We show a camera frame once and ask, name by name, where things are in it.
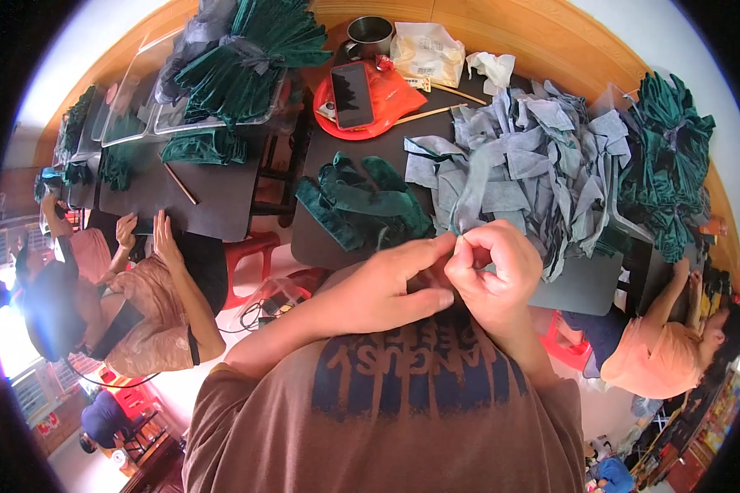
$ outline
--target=wooden stick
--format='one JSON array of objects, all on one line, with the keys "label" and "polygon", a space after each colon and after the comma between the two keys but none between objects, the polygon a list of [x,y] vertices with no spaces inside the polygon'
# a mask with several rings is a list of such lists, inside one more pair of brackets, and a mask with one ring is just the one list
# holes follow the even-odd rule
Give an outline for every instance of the wooden stick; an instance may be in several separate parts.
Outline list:
[{"label": "wooden stick", "polygon": [[447,86],[443,86],[441,84],[434,84],[434,83],[431,82],[430,83],[430,87],[436,88],[436,89],[441,89],[442,91],[451,92],[452,94],[457,94],[459,96],[463,96],[466,99],[471,99],[472,101],[476,101],[479,104],[487,105],[487,103],[485,103],[482,99],[475,98],[474,96],[470,96],[470,95],[465,94],[465,93],[460,92],[460,91],[455,91],[453,88],[448,88]]},{"label": "wooden stick", "polygon": [[170,168],[170,165],[167,163],[162,163],[162,164],[165,165],[165,167],[167,168],[167,172],[170,173],[170,176],[173,177],[173,180],[175,180],[175,182],[178,183],[178,186],[180,187],[181,190],[184,191],[186,196],[189,197],[189,200],[191,200],[193,204],[197,205],[197,200],[195,200],[195,197],[192,196],[192,194],[189,193],[189,191],[186,189],[184,184],[180,182],[178,177],[175,175],[175,173],[173,173],[173,170]]},{"label": "wooden stick", "polygon": [[413,114],[413,115],[411,115],[410,117],[405,117],[405,118],[401,118],[401,119],[397,120],[397,121],[396,121],[396,122],[395,122],[395,123],[393,124],[393,126],[394,126],[394,125],[396,125],[396,124],[401,124],[401,123],[411,122],[412,120],[419,120],[420,118],[424,118],[424,117],[429,117],[429,116],[430,116],[430,115],[432,115],[432,114],[436,114],[436,113],[444,113],[444,111],[449,111],[449,110],[451,110],[452,108],[457,108],[457,107],[459,107],[459,106],[465,106],[465,105],[466,105],[465,103],[463,103],[463,104],[456,104],[456,105],[454,105],[454,106],[447,106],[447,107],[445,107],[445,108],[439,108],[438,110],[433,110],[433,111],[425,111],[424,113],[419,113],[419,114]]}]

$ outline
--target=pink shirt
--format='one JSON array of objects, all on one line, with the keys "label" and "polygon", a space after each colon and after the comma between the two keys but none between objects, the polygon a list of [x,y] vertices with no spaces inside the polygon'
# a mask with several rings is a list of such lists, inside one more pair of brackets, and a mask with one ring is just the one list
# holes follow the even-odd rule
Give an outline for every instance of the pink shirt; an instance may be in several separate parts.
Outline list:
[{"label": "pink shirt", "polygon": [[104,234],[95,228],[77,231],[69,237],[69,242],[79,275],[94,284],[99,282],[112,261]]},{"label": "pink shirt", "polygon": [[668,399],[697,386],[701,377],[698,345],[687,327],[668,322],[650,354],[642,319],[632,319],[620,345],[603,363],[601,378],[648,399]]}]

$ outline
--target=hand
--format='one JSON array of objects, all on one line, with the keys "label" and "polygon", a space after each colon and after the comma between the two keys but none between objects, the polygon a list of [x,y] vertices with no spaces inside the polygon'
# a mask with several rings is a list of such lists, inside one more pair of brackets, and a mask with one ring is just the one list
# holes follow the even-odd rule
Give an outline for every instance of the hand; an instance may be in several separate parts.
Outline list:
[{"label": "hand", "polygon": [[[494,262],[496,274],[480,269]],[[500,219],[458,238],[444,267],[483,329],[494,332],[514,324],[543,273],[540,255],[509,221]]]},{"label": "hand", "polygon": [[702,277],[701,277],[701,272],[699,271],[691,272],[691,277],[688,278],[688,282],[690,283],[691,293],[695,297],[701,297],[701,289],[704,285],[702,281]]},{"label": "hand", "polygon": [[330,320],[342,324],[324,335],[391,330],[451,306],[452,290],[428,287],[408,294],[406,285],[454,245],[455,235],[444,233],[433,240],[414,240],[370,257],[345,281],[312,299],[327,307]]},{"label": "hand", "polygon": [[688,278],[688,273],[691,271],[691,262],[687,256],[684,256],[680,261],[676,262],[671,266],[674,269],[674,277]]},{"label": "hand", "polygon": [[58,198],[52,194],[47,193],[44,195],[44,198],[41,199],[41,212],[44,213],[44,215],[49,216],[50,214],[54,214],[55,212],[55,205],[58,203]]},{"label": "hand", "polygon": [[184,266],[184,257],[170,229],[170,218],[165,216],[163,209],[154,217],[154,253],[170,270]]},{"label": "hand", "polygon": [[133,212],[118,220],[118,224],[115,225],[115,239],[118,240],[121,248],[127,250],[134,248],[136,238],[132,231],[134,231],[135,226],[137,226],[137,216]]}]

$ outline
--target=gray non-woven fabric scrap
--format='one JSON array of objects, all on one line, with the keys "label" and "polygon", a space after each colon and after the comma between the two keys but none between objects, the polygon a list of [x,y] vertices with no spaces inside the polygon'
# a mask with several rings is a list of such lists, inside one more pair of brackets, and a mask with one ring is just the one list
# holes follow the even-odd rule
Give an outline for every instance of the gray non-woven fabric scrap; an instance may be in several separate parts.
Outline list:
[{"label": "gray non-woven fabric scrap", "polygon": [[499,92],[485,108],[454,108],[454,147],[434,136],[406,139],[406,181],[432,189],[439,230],[509,220],[540,252],[543,280],[553,281],[565,255],[592,256],[608,223],[612,166],[624,167],[631,152],[616,111],[590,121],[584,98],[550,81],[532,87]]}]

